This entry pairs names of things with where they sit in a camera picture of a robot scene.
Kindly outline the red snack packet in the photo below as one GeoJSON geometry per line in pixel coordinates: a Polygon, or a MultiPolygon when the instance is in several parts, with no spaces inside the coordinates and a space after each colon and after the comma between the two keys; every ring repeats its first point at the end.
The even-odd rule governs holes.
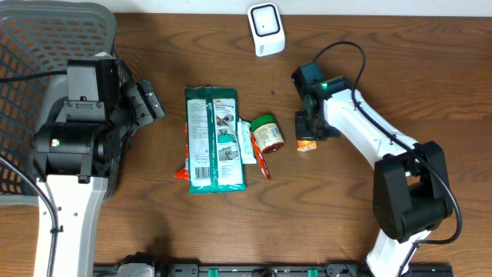
{"type": "Polygon", "coordinates": [[[188,146],[188,124],[184,125],[184,134],[186,138],[186,143],[185,143],[185,161],[184,161],[184,167],[179,169],[175,174],[174,177],[177,179],[183,179],[188,181],[189,180],[189,146],[188,146]]]}

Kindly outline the green snack packet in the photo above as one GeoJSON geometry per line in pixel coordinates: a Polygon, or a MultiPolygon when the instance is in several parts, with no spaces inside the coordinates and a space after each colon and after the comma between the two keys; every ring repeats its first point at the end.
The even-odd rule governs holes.
{"type": "Polygon", "coordinates": [[[185,108],[189,193],[244,191],[237,90],[204,86],[187,88],[185,108]]]}

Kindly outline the grey plastic shopping basket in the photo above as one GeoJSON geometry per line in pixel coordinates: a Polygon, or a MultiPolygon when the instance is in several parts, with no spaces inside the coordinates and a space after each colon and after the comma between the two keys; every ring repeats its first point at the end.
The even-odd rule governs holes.
{"type": "Polygon", "coordinates": [[[115,36],[115,16],[96,3],[1,4],[1,197],[5,204],[38,201],[33,139],[51,110],[52,83],[66,76],[72,59],[102,52],[119,58],[115,36]]]}

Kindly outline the pale green wipes packet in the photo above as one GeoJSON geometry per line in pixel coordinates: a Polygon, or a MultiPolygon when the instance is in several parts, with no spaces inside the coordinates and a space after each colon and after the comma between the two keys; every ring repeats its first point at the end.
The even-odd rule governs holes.
{"type": "Polygon", "coordinates": [[[253,165],[257,163],[254,155],[253,144],[251,140],[251,123],[239,119],[238,137],[241,150],[241,159],[244,165],[253,165]]]}

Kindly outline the small orange carton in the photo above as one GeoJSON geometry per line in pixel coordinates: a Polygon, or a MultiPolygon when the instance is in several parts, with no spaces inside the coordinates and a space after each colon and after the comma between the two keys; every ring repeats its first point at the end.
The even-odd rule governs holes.
{"type": "Polygon", "coordinates": [[[297,150],[299,152],[308,152],[311,150],[315,150],[316,148],[317,148],[316,141],[297,140],[297,150]]]}

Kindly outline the green lid jar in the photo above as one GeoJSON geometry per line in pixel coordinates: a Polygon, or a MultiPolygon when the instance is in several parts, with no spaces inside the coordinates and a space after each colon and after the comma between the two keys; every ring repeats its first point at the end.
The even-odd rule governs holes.
{"type": "Polygon", "coordinates": [[[263,154],[276,152],[284,146],[284,139],[272,114],[257,117],[251,123],[251,130],[263,154]]]}

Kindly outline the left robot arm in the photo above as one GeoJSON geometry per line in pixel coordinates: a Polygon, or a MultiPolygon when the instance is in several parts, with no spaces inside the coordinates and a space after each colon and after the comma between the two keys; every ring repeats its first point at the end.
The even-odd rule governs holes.
{"type": "Polygon", "coordinates": [[[151,83],[133,82],[106,52],[68,61],[48,90],[51,110],[35,133],[39,208],[36,276],[90,276],[101,205],[118,185],[138,128],[165,116],[151,83]]]}

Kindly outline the red Nescafe stick sachet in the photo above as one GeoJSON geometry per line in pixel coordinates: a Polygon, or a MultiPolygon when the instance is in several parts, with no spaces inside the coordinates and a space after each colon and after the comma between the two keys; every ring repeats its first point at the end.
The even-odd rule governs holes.
{"type": "Polygon", "coordinates": [[[268,170],[268,166],[267,166],[267,164],[266,164],[266,162],[264,160],[263,154],[262,154],[261,150],[258,147],[258,144],[256,142],[256,139],[254,138],[253,132],[250,132],[250,134],[251,134],[252,146],[253,146],[253,149],[254,149],[255,157],[257,159],[257,163],[259,164],[264,177],[267,180],[270,180],[271,179],[271,175],[270,175],[270,172],[268,170]]]}

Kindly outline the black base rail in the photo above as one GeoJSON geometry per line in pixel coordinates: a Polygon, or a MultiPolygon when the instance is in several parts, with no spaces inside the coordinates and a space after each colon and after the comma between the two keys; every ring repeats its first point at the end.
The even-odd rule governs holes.
{"type": "MultiPolygon", "coordinates": [[[[126,265],[95,266],[92,276],[150,276],[148,273],[137,273],[126,265]]],[[[174,264],[161,265],[155,269],[154,276],[163,277],[292,277],[292,276],[330,276],[330,277],[358,277],[371,276],[361,269],[358,264],[328,264],[328,265],[195,265],[174,264]]],[[[402,276],[412,277],[453,277],[454,272],[450,265],[411,265],[402,276]]]]}

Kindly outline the white barcode scanner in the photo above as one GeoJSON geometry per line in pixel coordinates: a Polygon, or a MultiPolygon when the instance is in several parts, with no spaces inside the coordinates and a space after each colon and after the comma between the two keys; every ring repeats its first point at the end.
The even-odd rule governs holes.
{"type": "Polygon", "coordinates": [[[276,4],[265,2],[253,5],[248,9],[247,16],[257,57],[274,55],[284,50],[286,36],[276,4]]]}

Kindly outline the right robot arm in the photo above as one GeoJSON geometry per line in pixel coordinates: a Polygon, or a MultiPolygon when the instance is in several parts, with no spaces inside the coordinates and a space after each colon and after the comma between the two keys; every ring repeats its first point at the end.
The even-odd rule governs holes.
{"type": "Polygon", "coordinates": [[[443,149],[419,143],[389,124],[343,76],[327,79],[311,62],[291,75],[302,101],[298,141],[343,135],[374,170],[372,209],[380,231],[361,265],[329,265],[328,275],[451,276],[449,266],[410,260],[454,210],[443,149]]]}

